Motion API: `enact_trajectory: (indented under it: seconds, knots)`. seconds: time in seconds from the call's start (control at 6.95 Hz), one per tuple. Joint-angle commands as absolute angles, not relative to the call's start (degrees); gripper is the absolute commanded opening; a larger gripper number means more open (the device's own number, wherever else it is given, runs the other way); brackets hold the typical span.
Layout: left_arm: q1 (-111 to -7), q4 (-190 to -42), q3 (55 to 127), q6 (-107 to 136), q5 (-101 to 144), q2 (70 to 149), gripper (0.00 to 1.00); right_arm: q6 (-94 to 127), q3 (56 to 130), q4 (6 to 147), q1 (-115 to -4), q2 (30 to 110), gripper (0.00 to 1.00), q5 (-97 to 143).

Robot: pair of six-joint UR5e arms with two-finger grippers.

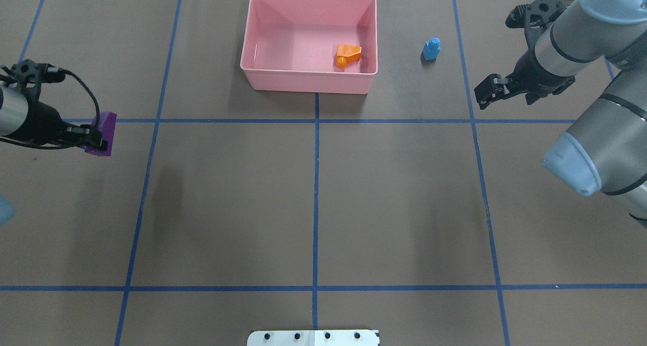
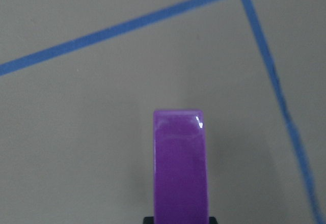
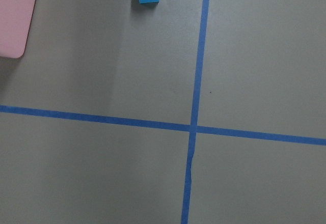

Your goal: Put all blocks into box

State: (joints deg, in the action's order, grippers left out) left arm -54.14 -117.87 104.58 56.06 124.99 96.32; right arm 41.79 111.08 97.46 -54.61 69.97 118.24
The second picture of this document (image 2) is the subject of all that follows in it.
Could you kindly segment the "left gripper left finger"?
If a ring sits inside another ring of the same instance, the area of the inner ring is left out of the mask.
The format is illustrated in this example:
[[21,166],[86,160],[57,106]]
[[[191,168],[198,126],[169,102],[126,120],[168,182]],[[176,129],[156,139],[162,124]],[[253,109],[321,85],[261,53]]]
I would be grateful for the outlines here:
[[143,224],[154,224],[154,217],[153,216],[145,216],[143,218]]

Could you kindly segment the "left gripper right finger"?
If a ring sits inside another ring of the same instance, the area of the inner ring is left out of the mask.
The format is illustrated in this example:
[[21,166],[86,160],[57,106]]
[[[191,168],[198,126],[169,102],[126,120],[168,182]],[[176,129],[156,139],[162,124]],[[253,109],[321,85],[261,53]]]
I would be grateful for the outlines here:
[[218,224],[217,219],[214,216],[210,216],[208,219],[209,224]]

